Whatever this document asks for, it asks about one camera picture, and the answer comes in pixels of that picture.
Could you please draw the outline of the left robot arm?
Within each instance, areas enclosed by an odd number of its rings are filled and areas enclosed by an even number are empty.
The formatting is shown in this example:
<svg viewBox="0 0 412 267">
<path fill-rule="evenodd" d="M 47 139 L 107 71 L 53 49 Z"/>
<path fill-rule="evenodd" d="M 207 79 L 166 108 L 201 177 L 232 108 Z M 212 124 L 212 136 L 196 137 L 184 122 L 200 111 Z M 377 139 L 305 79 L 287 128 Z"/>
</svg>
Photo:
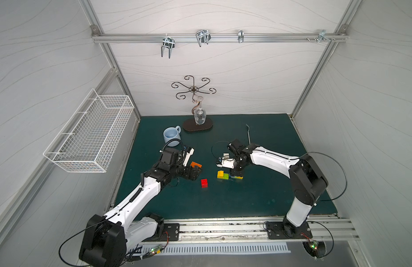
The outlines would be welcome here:
<svg viewBox="0 0 412 267">
<path fill-rule="evenodd" d="M 138 222 L 135 218 L 172 180 L 197 180 L 202 169 L 189 165 L 194 149 L 177 140 L 180 149 L 166 143 L 159 160 L 141 174 L 139 185 L 117 206 L 104 215 L 94 215 L 80 231 L 83 239 L 79 260 L 85 267 L 120 267 L 125 263 L 151 258 L 167 245 L 158 245 L 145 254 L 136 253 L 138 245 L 147 239 L 170 241 L 164 218 L 149 213 Z"/>
</svg>

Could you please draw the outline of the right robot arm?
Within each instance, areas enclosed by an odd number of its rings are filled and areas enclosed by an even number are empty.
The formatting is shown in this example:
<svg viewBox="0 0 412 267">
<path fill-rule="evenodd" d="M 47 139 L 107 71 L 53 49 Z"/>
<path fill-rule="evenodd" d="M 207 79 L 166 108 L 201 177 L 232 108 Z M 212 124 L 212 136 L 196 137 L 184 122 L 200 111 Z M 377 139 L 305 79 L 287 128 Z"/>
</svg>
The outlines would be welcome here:
<svg viewBox="0 0 412 267">
<path fill-rule="evenodd" d="M 232 158 L 221 159 L 221 165 L 233 176 L 242 176 L 249 165 L 264 166 L 288 177 L 294 191 L 294 200 L 282 222 L 267 222 L 268 239 L 310 239 L 307 218 L 312 208 L 326 191 L 328 181 L 320 167 L 307 152 L 302 156 L 289 156 L 274 152 L 257 144 L 244 145 L 235 139 L 227 145 Z"/>
</svg>

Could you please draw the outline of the yellow lego brick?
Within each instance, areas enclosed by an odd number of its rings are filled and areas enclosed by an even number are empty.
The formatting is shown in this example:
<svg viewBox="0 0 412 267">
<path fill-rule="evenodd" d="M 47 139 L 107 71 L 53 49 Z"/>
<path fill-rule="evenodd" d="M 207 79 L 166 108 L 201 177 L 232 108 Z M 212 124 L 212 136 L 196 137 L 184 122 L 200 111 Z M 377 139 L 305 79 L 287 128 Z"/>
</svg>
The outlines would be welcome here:
<svg viewBox="0 0 412 267">
<path fill-rule="evenodd" d="M 223 179 L 224 178 L 224 171 L 218 171 L 217 178 L 218 179 Z"/>
</svg>

